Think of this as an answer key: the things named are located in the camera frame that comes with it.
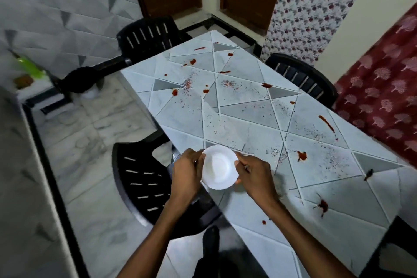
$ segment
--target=tree pattern curtain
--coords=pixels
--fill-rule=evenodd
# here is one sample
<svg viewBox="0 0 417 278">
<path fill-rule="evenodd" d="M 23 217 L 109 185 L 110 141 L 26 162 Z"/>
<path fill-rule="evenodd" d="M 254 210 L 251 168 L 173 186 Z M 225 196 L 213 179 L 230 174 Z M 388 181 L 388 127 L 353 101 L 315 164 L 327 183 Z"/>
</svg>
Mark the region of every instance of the tree pattern curtain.
<svg viewBox="0 0 417 278">
<path fill-rule="evenodd" d="M 335 86 L 335 112 L 417 167 L 417 3 Z"/>
</svg>

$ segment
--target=dining table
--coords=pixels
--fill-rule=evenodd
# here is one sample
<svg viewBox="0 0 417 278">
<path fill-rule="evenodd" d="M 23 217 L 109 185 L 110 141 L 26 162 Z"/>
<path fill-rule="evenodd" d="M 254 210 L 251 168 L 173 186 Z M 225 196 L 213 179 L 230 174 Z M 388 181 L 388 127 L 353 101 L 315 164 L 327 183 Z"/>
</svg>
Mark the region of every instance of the dining table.
<svg viewBox="0 0 417 278">
<path fill-rule="evenodd" d="M 121 73 L 180 152 L 268 162 L 293 217 L 356 276 L 413 190 L 414 168 L 216 30 Z M 269 277 L 308 277 L 242 185 L 208 192 Z"/>
</svg>

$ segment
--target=hand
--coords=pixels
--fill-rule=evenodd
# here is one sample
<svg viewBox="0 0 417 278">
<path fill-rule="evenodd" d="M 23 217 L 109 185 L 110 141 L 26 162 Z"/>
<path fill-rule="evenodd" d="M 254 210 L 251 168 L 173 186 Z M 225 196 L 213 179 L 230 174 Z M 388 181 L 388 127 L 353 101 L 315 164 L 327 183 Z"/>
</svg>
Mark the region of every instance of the hand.
<svg viewBox="0 0 417 278">
<path fill-rule="evenodd" d="M 234 163 L 239 174 L 238 180 L 242 182 L 248 195 L 259 206 L 271 201 L 278 201 L 271 166 L 255 156 L 244 156 L 239 152 L 235 153 L 239 159 Z"/>
<path fill-rule="evenodd" d="M 203 150 L 187 149 L 174 163 L 172 171 L 170 204 L 182 214 L 194 199 L 201 187 L 203 172 Z"/>
</svg>

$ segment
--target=geometric pattern tabletop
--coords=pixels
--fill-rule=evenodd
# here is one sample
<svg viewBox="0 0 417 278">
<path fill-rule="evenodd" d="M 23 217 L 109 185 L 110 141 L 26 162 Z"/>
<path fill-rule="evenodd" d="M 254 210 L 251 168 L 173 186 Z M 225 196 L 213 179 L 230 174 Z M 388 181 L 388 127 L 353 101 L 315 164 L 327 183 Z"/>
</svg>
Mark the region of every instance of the geometric pattern tabletop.
<svg viewBox="0 0 417 278">
<path fill-rule="evenodd" d="M 417 186 L 395 154 L 215 30 L 121 72 L 180 152 L 221 144 L 267 161 L 292 215 L 355 275 Z M 209 192 L 269 277 L 307 278 L 241 186 Z"/>
</svg>

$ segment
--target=floral wallpaper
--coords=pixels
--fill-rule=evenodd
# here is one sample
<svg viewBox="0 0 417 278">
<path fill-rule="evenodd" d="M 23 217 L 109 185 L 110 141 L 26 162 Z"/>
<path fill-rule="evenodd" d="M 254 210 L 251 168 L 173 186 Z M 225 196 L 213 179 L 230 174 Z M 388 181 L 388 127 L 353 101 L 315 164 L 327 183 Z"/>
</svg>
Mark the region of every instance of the floral wallpaper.
<svg viewBox="0 0 417 278">
<path fill-rule="evenodd" d="M 277 0 L 261 59 L 285 53 L 314 64 L 355 0 Z"/>
</svg>

